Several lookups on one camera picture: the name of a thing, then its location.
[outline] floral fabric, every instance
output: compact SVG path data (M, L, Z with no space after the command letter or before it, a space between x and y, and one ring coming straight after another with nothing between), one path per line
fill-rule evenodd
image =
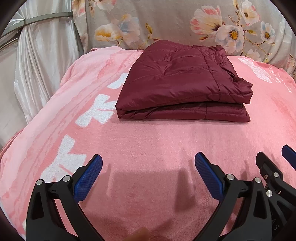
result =
M145 49L159 39L224 47L295 78L296 38L269 0L73 0L84 46Z

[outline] metal pin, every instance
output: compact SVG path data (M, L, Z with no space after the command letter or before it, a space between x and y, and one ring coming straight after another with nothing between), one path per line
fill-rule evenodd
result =
M255 178L255 182L257 182L257 183L261 183L261 179L258 178L258 177L256 177L256 178Z
M42 179L39 179L39 180L37 180L37 182L36 182L37 185L41 185L42 183L43 183L43 180L42 180Z
M70 181L70 179L71 179L70 176L64 176L64 177L63 177L63 181L64 181L64 182L68 182L68 181Z
M272 191L271 190L267 190L266 191L266 195L267 195L267 197L271 197L272 196Z
M226 177L228 180L231 180L231 181L234 180L234 175L232 175L232 174L227 174Z

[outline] bed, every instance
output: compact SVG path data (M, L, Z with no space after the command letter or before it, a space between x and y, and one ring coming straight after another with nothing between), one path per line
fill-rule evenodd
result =
M295 30L291 5L275 4ZM255 156L264 151L296 186L289 176L293 169L280 155L283 145L295 148L296 143L296 85L284 70L229 56L238 75L253 84L246 105L250 123L121 121L115 103L141 53L113 46L83 55L46 106L5 145L0 197L6 240L25 238L26 209L37 179L51 182L72 174L95 153L104 167L81 207L106 240L123 239L139 224L152 231L152 240L192 240L217 205L194 169L198 151L242 179L258 175Z

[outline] blue gripper pad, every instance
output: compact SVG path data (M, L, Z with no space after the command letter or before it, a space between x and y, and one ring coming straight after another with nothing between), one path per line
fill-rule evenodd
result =
M283 146L283 148L281 150L281 155L296 170L296 152L288 145L285 145L285 146Z
M76 203L83 201L103 167L103 159L97 155L88 165L73 188L73 198Z
M213 168L218 166L212 165L202 152L195 155L194 162L195 167L211 193L212 198L221 202L224 199L225 182L221 180L213 170Z

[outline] maroon quilted fabric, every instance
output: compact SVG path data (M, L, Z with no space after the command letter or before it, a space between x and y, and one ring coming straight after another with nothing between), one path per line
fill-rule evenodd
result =
M160 40L132 66L116 103L123 119L247 122L252 84L237 76L221 46Z

